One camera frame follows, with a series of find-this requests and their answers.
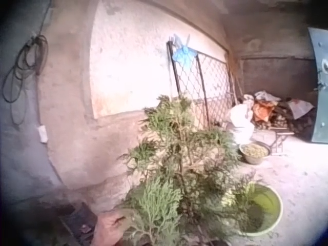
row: metal sheet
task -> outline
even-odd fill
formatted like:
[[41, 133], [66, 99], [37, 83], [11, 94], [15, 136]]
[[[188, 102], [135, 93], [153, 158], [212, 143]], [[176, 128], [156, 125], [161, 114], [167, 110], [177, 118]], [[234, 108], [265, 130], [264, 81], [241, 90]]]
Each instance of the metal sheet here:
[[318, 109], [312, 142], [328, 144], [328, 30], [309, 28], [318, 71]]

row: green foliage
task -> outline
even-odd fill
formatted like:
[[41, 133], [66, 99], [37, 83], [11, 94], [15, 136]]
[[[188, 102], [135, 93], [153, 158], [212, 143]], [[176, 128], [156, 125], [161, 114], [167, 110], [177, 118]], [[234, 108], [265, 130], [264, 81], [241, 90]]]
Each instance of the green foliage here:
[[127, 199], [126, 206], [137, 212], [127, 237], [134, 245], [142, 239], [158, 246], [181, 245], [177, 213], [181, 190], [168, 180], [162, 182], [159, 177], [143, 183], [142, 188], [132, 190]]
[[245, 203], [223, 206], [230, 191], [233, 198], [247, 180], [237, 180], [232, 171], [239, 156], [231, 135], [219, 129], [200, 130], [193, 125], [191, 102], [184, 98], [159, 97], [156, 108], [146, 108], [145, 137], [125, 156], [129, 167], [141, 174], [141, 184], [132, 189], [125, 206], [138, 211], [130, 238], [145, 237], [152, 245], [183, 245], [182, 235], [199, 237], [231, 235], [241, 220]]

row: concrete wall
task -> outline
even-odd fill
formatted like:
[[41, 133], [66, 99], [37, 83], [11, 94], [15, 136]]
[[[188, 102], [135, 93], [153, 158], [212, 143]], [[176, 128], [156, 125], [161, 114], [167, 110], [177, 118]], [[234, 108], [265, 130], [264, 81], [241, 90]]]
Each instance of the concrete wall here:
[[[0, 80], [10, 68], [19, 50], [37, 33], [50, 1], [16, 1], [7, 11], [0, 30]], [[17, 95], [17, 81], [13, 97]], [[5, 86], [5, 95], [10, 98], [11, 79]], [[2, 205], [42, 196], [63, 186], [52, 167], [46, 145], [40, 143], [37, 127], [39, 113], [37, 79], [30, 76], [24, 81], [19, 99], [9, 105], [1, 97], [1, 196]], [[19, 126], [15, 122], [23, 121]]]
[[241, 60], [246, 93], [267, 90], [281, 97], [308, 98], [317, 76], [303, 12], [230, 14], [223, 20]]
[[[221, 59], [224, 51], [203, 33], [147, 3], [58, 0], [56, 6], [45, 32], [49, 58], [38, 85], [50, 159], [69, 189], [119, 179], [125, 182], [119, 186], [124, 192], [129, 188], [126, 168], [117, 157], [136, 146], [138, 122], [144, 118], [133, 110], [155, 105], [159, 93], [175, 91], [166, 50], [169, 36], [191, 34], [193, 48]], [[195, 12], [194, 7], [184, 12]], [[211, 21], [214, 26], [216, 20], [208, 16], [207, 22]], [[217, 26], [214, 35], [222, 31], [220, 23]], [[122, 92], [122, 85], [128, 91]], [[97, 100], [107, 96], [110, 110], [94, 111]], [[117, 188], [106, 196], [109, 193], [118, 199]]]
[[[95, 118], [154, 107], [161, 94], [177, 96], [166, 46], [174, 34], [184, 43], [190, 35], [189, 47], [225, 61], [224, 49], [158, 8], [136, 1], [100, 1], [90, 51]], [[213, 80], [208, 79], [206, 73], [204, 76], [206, 81]], [[198, 99], [193, 87], [187, 89], [194, 93], [193, 99]]]

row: coiled wire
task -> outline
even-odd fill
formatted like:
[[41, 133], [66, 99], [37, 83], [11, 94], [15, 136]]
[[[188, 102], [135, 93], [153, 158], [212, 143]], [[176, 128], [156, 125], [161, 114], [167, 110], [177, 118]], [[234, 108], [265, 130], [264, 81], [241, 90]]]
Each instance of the coiled wire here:
[[[22, 92], [25, 94], [26, 91], [24, 82], [26, 78], [35, 74], [39, 76], [46, 64], [48, 57], [48, 41], [46, 37], [43, 35], [37, 35], [29, 39], [25, 45], [19, 51], [14, 66], [8, 71], [6, 76], [4, 77], [2, 83], [2, 97], [4, 100], [10, 104], [10, 112], [11, 112], [11, 120], [12, 122], [19, 126], [24, 122], [27, 105], [25, 103], [25, 110], [24, 115], [22, 116], [21, 120], [17, 121], [14, 119], [12, 104], [15, 103], [21, 96]], [[5, 88], [10, 83], [10, 96], [7, 96], [5, 93]], [[17, 95], [14, 96], [14, 89], [15, 86], [18, 86]]]

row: stucco wall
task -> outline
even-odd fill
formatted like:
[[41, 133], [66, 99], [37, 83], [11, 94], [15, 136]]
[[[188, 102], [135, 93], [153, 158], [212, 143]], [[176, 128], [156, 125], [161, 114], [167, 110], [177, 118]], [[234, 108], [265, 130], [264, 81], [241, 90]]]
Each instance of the stucco wall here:
[[[147, 3], [95, 2], [58, 0], [45, 33], [49, 57], [39, 82], [40, 116], [49, 136], [50, 159], [69, 189], [117, 178], [127, 182], [122, 177], [126, 168], [117, 157], [137, 144], [138, 122], [144, 116], [133, 110], [154, 105], [159, 93], [175, 91], [166, 51], [170, 35], [186, 38], [190, 33], [192, 47], [203, 52], [212, 47], [218, 52], [212, 53], [214, 56], [222, 56], [223, 51], [204, 34]], [[111, 97], [113, 111], [104, 115], [115, 115], [94, 119], [94, 85], [108, 88], [102, 95], [110, 97], [121, 92], [120, 85], [126, 85], [134, 96], [129, 97], [128, 104]], [[124, 183], [120, 187], [123, 192], [128, 189]], [[116, 191], [106, 194], [116, 197]]]
[[231, 14], [223, 20], [240, 58], [244, 92], [308, 99], [317, 77], [304, 12]]
[[189, 47], [225, 61], [223, 48], [158, 8], [137, 1], [99, 2], [90, 51], [95, 118], [154, 107], [161, 94], [177, 96], [166, 46], [174, 34], [184, 43], [190, 35]]

